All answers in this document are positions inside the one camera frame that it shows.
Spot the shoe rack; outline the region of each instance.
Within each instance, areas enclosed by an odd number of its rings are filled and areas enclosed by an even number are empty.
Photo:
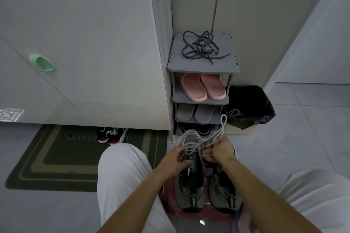
[[[200,58],[200,59],[188,59],[181,54],[181,50],[185,47],[185,42],[182,39],[183,33],[177,33],[174,36],[172,49],[170,52],[170,57],[168,61],[168,70],[170,72],[170,78],[172,83],[172,100],[174,105],[174,111],[176,115],[178,105],[180,103],[187,104],[198,104],[198,105],[216,105],[211,119],[208,124],[217,125],[220,124],[220,116],[221,111],[224,105],[229,103],[229,85],[234,74],[239,73],[239,64],[236,53],[233,49],[233,38],[229,33],[213,33],[214,39],[213,42],[219,47],[219,54],[212,55],[215,57],[224,56],[230,54],[222,59],[213,59],[212,64],[208,59]],[[196,41],[198,39],[197,36],[186,33],[185,38],[189,44]],[[225,86],[226,89],[226,97],[222,100],[213,100],[209,96],[203,102],[194,102],[188,98],[186,93],[183,91],[179,83],[175,78],[175,72],[185,72],[185,73],[200,73],[200,74],[221,74],[228,75],[228,80]],[[194,123],[198,124],[195,119],[195,111],[192,114],[192,117],[189,121],[185,123]],[[177,125],[174,124],[174,131],[177,131]]]

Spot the green doormat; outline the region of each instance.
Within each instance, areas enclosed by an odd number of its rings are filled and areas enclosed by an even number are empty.
[[[129,129],[124,142],[144,152],[155,168],[167,152],[167,136],[167,131]],[[95,192],[98,161],[109,146],[97,141],[96,127],[43,125],[7,178],[6,188]]]

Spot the gray sneaker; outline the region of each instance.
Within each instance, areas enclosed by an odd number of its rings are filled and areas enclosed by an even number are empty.
[[[184,160],[192,160],[192,164],[181,171],[175,180],[175,197],[177,205],[187,213],[197,213],[205,205],[206,193],[204,189],[205,175],[201,146],[196,130],[187,130],[180,138],[180,145],[189,147],[184,153]]]
[[[224,133],[222,138],[229,141],[234,150],[234,155],[237,158],[236,150],[234,149],[230,137]],[[242,204],[242,200],[237,195],[234,185],[220,165],[213,168],[213,174],[209,182],[208,195],[212,206],[222,213],[235,213]]]

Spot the cabinet handle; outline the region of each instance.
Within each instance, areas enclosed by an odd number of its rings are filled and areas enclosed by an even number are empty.
[[[29,59],[42,72],[52,72],[55,70],[53,64],[40,54],[30,54]]]

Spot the leg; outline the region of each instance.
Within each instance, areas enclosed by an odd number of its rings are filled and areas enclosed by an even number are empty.
[[[103,152],[97,182],[102,225],[151,171],[146,155],[131,144],[112,145]],[[158,196],[143,232],[176,232]]]
[[[328,170],[302,171],[291,175],[277,193],[322,232],[350,232],[350,181],[343,176]],[[254,232],[250,222],[243,208],[241,233]]]

